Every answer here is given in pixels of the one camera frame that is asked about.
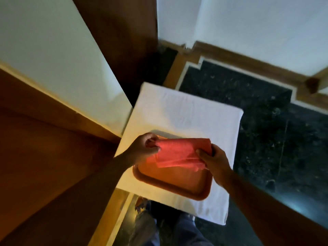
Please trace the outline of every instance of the person's right hand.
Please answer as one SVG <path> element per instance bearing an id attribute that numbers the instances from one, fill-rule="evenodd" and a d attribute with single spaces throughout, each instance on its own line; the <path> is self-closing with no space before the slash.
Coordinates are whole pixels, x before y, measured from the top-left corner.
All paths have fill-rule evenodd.
<path id="1" fill-rule="evenodd" d="M 202 149 L 197 149 L 196 153 L 206 163 L 206 166 L 212 173 L 215 182 L 224 187 L 233 174 L 233 170 L 231 169 L 227 156 L 222 149 L 217 145 L 212 144 L 212 150 L 214 152 L 213 157 L 208 155 Z"/>

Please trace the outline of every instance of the wooden baseboard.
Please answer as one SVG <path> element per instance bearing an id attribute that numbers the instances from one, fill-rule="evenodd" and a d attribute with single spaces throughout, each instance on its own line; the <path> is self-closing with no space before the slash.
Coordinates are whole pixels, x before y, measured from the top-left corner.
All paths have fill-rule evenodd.
<path id="1" fill-rule="evenodd" d="M 313 94 L 313 88 L 308 88 L 308 86 L 313 87 L 309 85 L 309 83 L 313 83 L 313 81 L 311 82 L 311 79 L 313 79 L 312 77 L 273 66 L 203 42 L 197 41 L 192 50 L 185 49 L 183 45 L 174 45 L 167 41 L 160 41 L 160 44 L 178 51 L 173 65 L 163 83 L 163 86 L 167 88 L 175 89 L 186 62 L 198 64 L 200 57 L 203 56 L 207 59 L 219 61 L 295 87 L 297 88 L 296 100 L 320 109 L 328 110 L 328 96 L 320 93 Z"/>

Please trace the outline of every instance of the wooden skirting board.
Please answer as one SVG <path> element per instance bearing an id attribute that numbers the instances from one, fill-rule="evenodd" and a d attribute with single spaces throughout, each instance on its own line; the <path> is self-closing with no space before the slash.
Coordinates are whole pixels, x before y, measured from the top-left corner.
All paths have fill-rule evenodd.
<path id="1" fill-rule="evenodd" d="M 199 41 L 195 43 L 192 49 L 185 49 L 183 46 L 167 41 L 160 41 L 160 44 L 178 51 L 163 83 L 163 86 L 167 88 L 176 89 L 177 85 L 181 84 L 178 82 L 187 63 L 199 68 L 204 60 L 208 60 L 215 64 L 290 88 L 293 90 L 291 102 L 322 113 L 328 112 L 328 96 L 313 93 L 313 89 L 309 88 L 313 86 L 313 83 L 315 84 L 315 79 L 320 76 L 319 73 L 314 76 L 305 76 Z"/>

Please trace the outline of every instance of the person's left hand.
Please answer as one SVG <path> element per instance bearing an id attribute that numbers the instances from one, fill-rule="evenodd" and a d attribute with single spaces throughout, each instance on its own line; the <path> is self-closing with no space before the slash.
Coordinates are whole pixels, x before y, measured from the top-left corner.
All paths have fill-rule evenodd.
<path id="1" fill-rule="evenodd" d="M 155 140 L 158 140 L 158 137 L 153 133 L 138 136 L 129 148 L 122 153 L 127 159 L 128 167 L 143 162 L 149 156 L 158 153 L 160 151 L 159 147 L 146 147 L 146 142 L 153 142 Z"/>

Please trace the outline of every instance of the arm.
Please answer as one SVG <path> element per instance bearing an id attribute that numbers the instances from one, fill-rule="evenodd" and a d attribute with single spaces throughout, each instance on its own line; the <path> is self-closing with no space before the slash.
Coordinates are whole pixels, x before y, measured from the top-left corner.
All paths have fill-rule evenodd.
<path id="1" fill-rule="evenodd" d="M 328 245 L 328 231 L 267 193 L 244 181 L 231 168 L 225 152 L 212 144 L 214 156 L 196 152 L 252 225 L 265 246 Z"/>
<path id="2" fill-rule="evenodd" d="M 92 164 L 106 162 L 102 169 L 66 190 L 16 228 L 0 245 L 88 245 L 106 205 L 126 169 L 159 148 L 146 148 L 152 133 L 137 137 L 131 146 L 114 159 L 109 158 L 104 143 L 95 153 Z"/>

